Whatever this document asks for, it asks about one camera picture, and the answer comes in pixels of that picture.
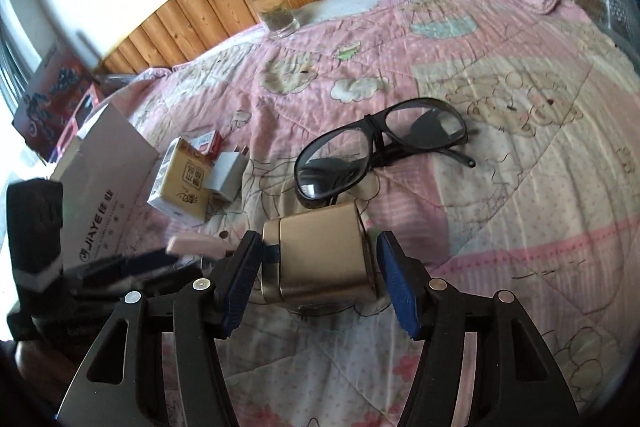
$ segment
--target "bed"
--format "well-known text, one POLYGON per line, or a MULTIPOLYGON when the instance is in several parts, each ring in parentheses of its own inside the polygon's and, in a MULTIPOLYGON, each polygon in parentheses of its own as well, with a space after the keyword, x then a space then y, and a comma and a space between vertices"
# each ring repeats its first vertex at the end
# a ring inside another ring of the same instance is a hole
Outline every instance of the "bed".
MULTIPOLYGON (((356 201, 370 237, 392 230, 432 277, 478 295, 513 291, 583 406, 640 316, 640 83, 634 46, 621 50, 639 42, 633 1, 289 0, 305 6, 303 26, 281 40, 254 25, 244 0, 221 2, 167 1, 104 62, 140 73, 110 102, 161 155, 212 127, 225 149, 249 148, 241 192, 211 203, 200 231, 237 244, 303 211, 292 174, 307 143, 402 100, 446 100, 470 130, 463 150, 476 168, 412 156, 341 200, 356 201)), ((153 179, 121 240, 130 255, 185 230, 145 204, 153 179)), ((164 340, 170 419, 182 425, 164 340)), ((470 404, 469 341, 455 426, 470 404)), ((305 320, 252 299, 217 343, 242 427, 395 425, 421 347, 383 293, 305 320)))

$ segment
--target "bedspread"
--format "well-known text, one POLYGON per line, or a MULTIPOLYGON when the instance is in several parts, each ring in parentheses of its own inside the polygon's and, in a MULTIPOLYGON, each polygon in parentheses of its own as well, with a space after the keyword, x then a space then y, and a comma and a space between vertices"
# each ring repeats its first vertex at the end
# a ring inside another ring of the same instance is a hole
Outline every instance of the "bedspread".
MULTIPOLYGON (((378 0, 289 38, 254 31, 174 71, 147 71, 113 102, 161 153, 210 127, 225 148, 249 147, 241 193, 213 204, 202 227, 233 243, 303 210, 292 170, 315 137, 416 96, 452 103, 475 169, 412 156, 342 197, 432 276, 479 295, 513 291, 583 403, 638 325, 640 82, 577 6, 557 0, 542 14, 529 2, 378 0)), ((149 188, 122 239, 131 254, 180 230, 145 205, 149 188)), ((385 297, 307 320, 249 304, 217 346, 242 427, 394 425, 422 347, 385 297)), ((179 425, 171 350, 168 337, 167 398, 179 425)), ((472 362, 465 350, 455 425, 465 424, 472 362)))

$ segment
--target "silver screw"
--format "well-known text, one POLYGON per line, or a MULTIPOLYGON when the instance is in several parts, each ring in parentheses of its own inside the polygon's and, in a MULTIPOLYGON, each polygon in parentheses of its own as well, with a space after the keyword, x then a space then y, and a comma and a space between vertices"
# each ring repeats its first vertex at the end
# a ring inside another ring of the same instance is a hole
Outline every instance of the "silver screw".
POLYGON ((142 298, 142 294, 140 292, 129 292, 124 296, 124 301, 127 304, 135 304, 142 298))
POLYGON ((498 293, 498 299, 500 299, 500 301, 504 302, 505 304, 511 304, 516 298, 510 291, 501 290, 498 293))
POLYGON ((431 279, 429 281, 429 288, 431 288, 432 290, 436 290, 436 292, 441 292, 443 290, 446 290, 447 281, 444 279, 438 279, 436 277, 436 279, 431 279))
POLYGON ((211 281, 205 277, 193 281, 194 290, 206 290, 209 286, 211 286, 211 281))

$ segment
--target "small cardboard box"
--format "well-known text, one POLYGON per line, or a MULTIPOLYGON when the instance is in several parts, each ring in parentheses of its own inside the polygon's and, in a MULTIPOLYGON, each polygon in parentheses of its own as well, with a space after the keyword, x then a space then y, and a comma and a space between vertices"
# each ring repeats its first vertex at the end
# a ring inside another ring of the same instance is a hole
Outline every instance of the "small cardboard box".
POLYGON ((210 170, 202 153, 184 138, 176 138, 164 155, 147 203, 189 227, 202 225, 209 202, 204 180, 210 170))
POLYGON ((118 254, 116 248, 158 151, 113 105, 69 142, 51 179, 63 185, 63 269, 118 254))

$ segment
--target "black-framed glasses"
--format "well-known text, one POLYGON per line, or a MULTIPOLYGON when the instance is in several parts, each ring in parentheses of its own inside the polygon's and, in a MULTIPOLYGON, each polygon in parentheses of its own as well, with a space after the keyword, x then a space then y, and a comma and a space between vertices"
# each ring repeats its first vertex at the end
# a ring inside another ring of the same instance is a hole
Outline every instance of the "black-framed glasses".
POLYGON ((435 98, 413 98, 323 134, 296 159, 296 195, 306 208, 333 204, 375 167, 438 152, 473 168, 473 158, 451 147, 467 142, 460 113, 435 98))

